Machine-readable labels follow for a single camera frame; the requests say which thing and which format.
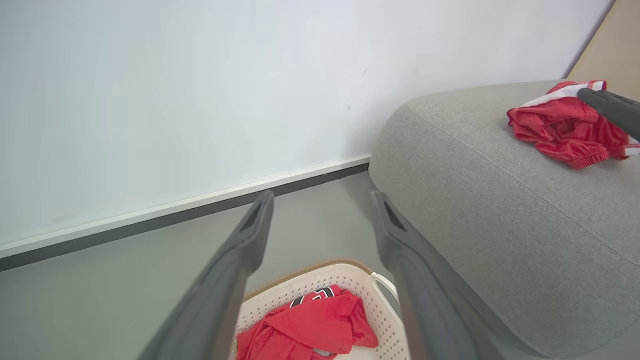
baseboard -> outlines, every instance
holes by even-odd
[[[253,201],[253,194],[263,190],[276,190],[276,195],[281,195],[366,171],[369,158],[370,156],[361,156],[349,161],[341,161],[276,176],[190,199],[2,244],[0,245],[0,271],[71,251],[85,249],[112,241],[111,239],[123,238],[135,233],[142,233],[242,204],[248,204]],[[144,224],[144,226],[139,229],[138,227],[140,226],[136,227],[136,224]],[[53,247],[56,247],[57,250],[49,251],[49,254],[44,254],[40,251],[39,255],[34,256],[34,251],[38,249]]]

red garment on sofa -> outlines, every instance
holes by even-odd
[[[337,285],[273,310],[237,340],[238,360],[330,360],[352,345],[378,346],[362,299]]]
[[[581,88],[606,90],[606,81],[564,81],[546,95],[507,112],[518,140],[531,142],[574,169],[640,154],[640,144],[577,97]]]

dark baseboard strip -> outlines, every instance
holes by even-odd
[[[284,184],[271,188],[270,190],[275,196],[283,195],[286,193],[295,192],[311,186],[327,183],[329,181],[341,179],[343,177],[355,175],[360,172],[365,172],[369,168],[369,164],[362,164],[355,167],[345,168],[342,170],[330,172],[324,175],[318,175],[310,177],[308,179],[295,181],[293,183]],[[117,227],[103,231],[101,233],[83,236],[69,241],[64,241],[54,245],[42,247],[20,254],[8,256],[0,259],[0,271],[17,268],[19,266],[36,263],[56,256],[68,254],[70,252],[87,249],[96,245],[108,243],[110,241],[119,240],[128,236],[145,233],[147,231],[160,229],[165,226],[178,224],[195,218],[211,215],[220,211],[236,208],[245,204],[249,204],[255,200],[260,192],[249,193],[246,195],[234,197],[231,199],[214,202],[213,204],[199,206],[197,208],[180,211],[177,213],[165,215],[163,217],[157,217],[135,224]]]

fabric upholstery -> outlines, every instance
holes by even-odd
[[[533,352],[566,358],[639,327],[640,157],[573,170],[516,140],[506,112],[558,82],[409,101],[382,129],[369,172],[477,309]]]

perforated basket wall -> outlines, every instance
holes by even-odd
[[[248,330],[264,315],[277,307],[311,291],[337,284],[362,298],[367,320],[378,337],[380,345],[375,349],[353,347],[350,354],[338,355],[336,360],[409,360],[409,350],[402,321],[378,287],[378,284],[384,282],[386,283],[385,287],[397,298],[396,289],[386,278],[376,273],[369,275],[354,265],[337,263],[306,272],[243,302],[235,334]],[[237,343],[234,337],[230,359],[235,359],[236,351]]]

